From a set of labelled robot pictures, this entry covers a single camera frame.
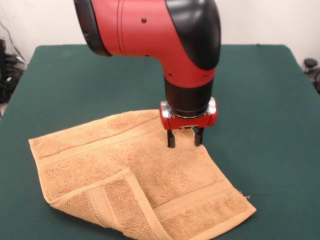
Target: table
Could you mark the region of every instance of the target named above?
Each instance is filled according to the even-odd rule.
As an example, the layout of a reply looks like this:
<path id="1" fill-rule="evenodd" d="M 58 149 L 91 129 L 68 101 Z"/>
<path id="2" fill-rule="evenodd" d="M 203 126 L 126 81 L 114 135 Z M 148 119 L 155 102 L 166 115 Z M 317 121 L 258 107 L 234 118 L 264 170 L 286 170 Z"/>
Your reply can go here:
<path id="1" fill-rule="evenodd" d="M 224 45 L 204 145 L 257 212 L 219 240 L 320 235 L 320 97 L 283 45 Z M 0 121 L 0 239 L 116 240 L 50 208 L 28 139 L 165 99 L 150 57 L 103 57 L 86 45 L 40 46 Z"/>

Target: white wall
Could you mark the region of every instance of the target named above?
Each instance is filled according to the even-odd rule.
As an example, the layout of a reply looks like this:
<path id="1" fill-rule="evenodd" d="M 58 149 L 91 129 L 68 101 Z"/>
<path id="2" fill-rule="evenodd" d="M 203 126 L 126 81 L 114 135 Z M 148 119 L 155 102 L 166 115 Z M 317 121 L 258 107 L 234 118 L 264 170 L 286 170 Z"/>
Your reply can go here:
<path id="1" fill-rule="evenodd" d="M 320 61 L 320 0 L 216 2 L 224 44 L 285 44 L 299 64 Z M 85 43 L 73 0 L 0 0 L 0 21 L 27 61 L 39 45 Z"/>

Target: green table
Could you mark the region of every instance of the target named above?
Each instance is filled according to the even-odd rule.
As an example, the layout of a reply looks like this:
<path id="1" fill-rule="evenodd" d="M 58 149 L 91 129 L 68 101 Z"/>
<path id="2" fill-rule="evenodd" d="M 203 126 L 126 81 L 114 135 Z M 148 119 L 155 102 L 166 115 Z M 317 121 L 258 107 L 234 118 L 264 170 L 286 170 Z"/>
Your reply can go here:
<path id="1" fill-rule="evenodd" d="M 256 214 L 221 240 L 318 240 L 320 96 L 290 50 L 225 45 L 213 87 L 219 115 L 204 144 Z M 116 240 L 44 201 L 28 139 L 165 98 L 152 58 L 41 46 L 0 121 L 0 239 Z"/>

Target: black cable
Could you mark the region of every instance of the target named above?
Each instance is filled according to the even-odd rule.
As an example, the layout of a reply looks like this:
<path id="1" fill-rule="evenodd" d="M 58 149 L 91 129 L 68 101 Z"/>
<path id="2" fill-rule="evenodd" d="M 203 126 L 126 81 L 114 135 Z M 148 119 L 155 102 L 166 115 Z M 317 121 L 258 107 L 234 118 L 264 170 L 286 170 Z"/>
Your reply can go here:
<path id="1" fill-rule="evenodd" d="M 20 51 L 16 48 L 15 44 L 14 44 L 14 41 L 12 40 L 12 37 L 11 37 L 11 34 L 10 34 L 10 31 L 8 30 L 8 28 L 6 28 L 6 26 L 4 26 L 4 24 L 0 21 L 0 25 L 1 27 L 3 27 L 3 29 L 8 33 L 8 36 L 9 36 L 9 40 L 14 48 L 14 50 L 16 51 L 16 53 L 23 59 L 23 61 L 25 61 L 24 57 L 22 56 L 22 54 L 20 53 Z"/>

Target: brown towel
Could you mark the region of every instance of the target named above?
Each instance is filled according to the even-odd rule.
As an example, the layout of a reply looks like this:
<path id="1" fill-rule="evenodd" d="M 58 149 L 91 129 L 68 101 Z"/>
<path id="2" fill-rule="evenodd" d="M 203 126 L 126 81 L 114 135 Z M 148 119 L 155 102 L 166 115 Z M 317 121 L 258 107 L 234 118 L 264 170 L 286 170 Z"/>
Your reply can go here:
<path id="1" fill-rule="evenodd" d="M 191 129 L 167 147 L 158 110 L 131 111 L 30 139 L 51 207 L 137 240 L 209 240 L 256 209 Z"/>

